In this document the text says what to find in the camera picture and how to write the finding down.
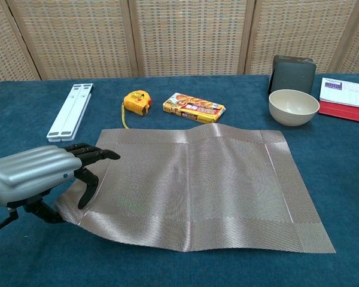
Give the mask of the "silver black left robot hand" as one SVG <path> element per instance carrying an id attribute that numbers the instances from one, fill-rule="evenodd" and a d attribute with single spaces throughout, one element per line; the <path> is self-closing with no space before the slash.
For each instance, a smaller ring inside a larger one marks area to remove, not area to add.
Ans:
<path id="1" fill-rule="evenodd" d="M 18 219 L 19 207 L 47 223 L 63 222 L 43 198 L 72 178 L 86 185 L 78 202 L 78 208 L 83 209 L 99 184 L 99 178 L 87 166 L 105 159 L 118 160 L 120 155 L 86 143 L 41 146 L 0 158 L 0 207 L 9 211 L 8 218 L 0 222 L 0 229 Z"/>

